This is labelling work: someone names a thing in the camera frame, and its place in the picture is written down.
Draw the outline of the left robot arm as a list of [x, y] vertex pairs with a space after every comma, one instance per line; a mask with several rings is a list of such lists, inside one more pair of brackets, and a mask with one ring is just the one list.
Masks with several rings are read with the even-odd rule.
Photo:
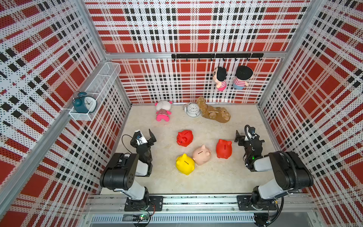
[[152, 131], [146, 139], [141, 131], [135, 131], [130, 141], [136, 153], [115, 153], [100, 177], [100, 185], [127, 196], [125, 211], [155, 211], [156, 206], [146, 187], [136, 177], [149, 177], [152, 173], [151, 146], [157, 141]]

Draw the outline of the pink piggy bank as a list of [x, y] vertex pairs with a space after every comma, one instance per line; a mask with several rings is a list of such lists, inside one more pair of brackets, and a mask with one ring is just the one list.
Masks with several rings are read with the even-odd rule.
[[210, 161], [211, 151], [203, 144], [201, 147], [194, 150], [192, 158], [197, 165], [204, 165]]

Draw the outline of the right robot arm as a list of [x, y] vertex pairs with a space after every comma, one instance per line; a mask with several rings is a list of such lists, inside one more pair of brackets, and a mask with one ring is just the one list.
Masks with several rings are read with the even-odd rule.
[[276, 211], [275, 202], [279, 198], [313, 185], [311, 172], [295, 152], [276, 151], [263, 156], [262, 144], [265, 141], [253, 127], [246, 126], [244, 134], [237, 131], [234, 141], [244, 147], [244, 165], [248, 170], [272, 171], [274, 175], [267, 183], [255, 186], [251, 194], [237, 196], [239, 210]]

